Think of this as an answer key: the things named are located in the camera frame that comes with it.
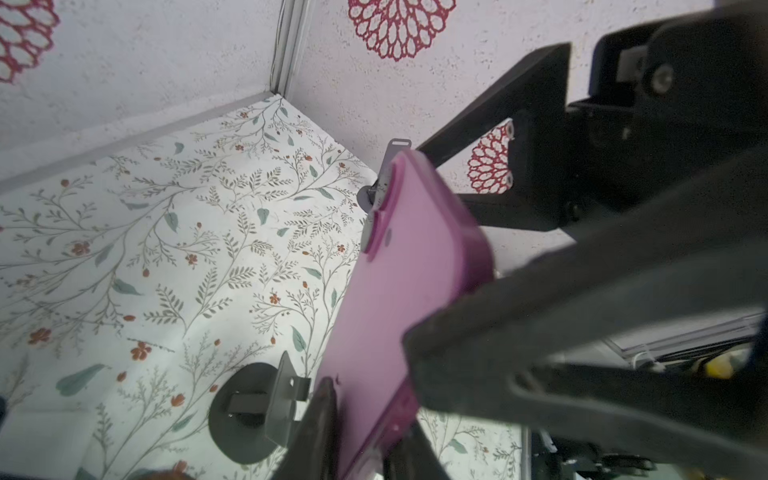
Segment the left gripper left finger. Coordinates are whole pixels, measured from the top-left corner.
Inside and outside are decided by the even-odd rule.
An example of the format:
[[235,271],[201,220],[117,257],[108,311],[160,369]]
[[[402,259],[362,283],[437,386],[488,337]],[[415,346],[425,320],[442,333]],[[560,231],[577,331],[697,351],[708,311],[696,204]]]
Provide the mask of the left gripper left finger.
[[338,401],[334,382],[319,382],[273,480],[332,480],[338,460]]

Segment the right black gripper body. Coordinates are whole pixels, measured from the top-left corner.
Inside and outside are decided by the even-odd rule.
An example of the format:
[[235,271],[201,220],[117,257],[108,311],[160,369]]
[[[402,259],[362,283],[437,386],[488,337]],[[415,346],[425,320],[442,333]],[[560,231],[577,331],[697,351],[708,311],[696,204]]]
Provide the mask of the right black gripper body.
[[526,55],[421,145],[441,165],[505,118],[502,194],[482,224],[548,231],[546,253],[410,329],[422,406],[692,466],[767,475],[767,335],[729,379],[547,364],[662,321],[767,306],[767,5],[741,1],[603,36],[586,99],[571,47]]

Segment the purple case phone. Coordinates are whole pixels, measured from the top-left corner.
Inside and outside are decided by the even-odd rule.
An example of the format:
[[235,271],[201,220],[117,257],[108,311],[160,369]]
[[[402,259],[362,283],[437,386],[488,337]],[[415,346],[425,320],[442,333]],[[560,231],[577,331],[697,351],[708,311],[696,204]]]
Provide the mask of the purple case phone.
[[339,479],[370,479],[417,418],[403,335],[494,277],[489,242],[430,161],[400,152],[379,180],[317,372],[337,395]]

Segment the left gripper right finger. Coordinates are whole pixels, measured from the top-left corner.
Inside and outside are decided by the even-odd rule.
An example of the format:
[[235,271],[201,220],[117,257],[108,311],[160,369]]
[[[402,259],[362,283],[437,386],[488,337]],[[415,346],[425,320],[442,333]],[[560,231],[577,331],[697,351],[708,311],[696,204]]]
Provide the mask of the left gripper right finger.
[[449,480],[420,423],[415,421],[383,464],[386,480]]

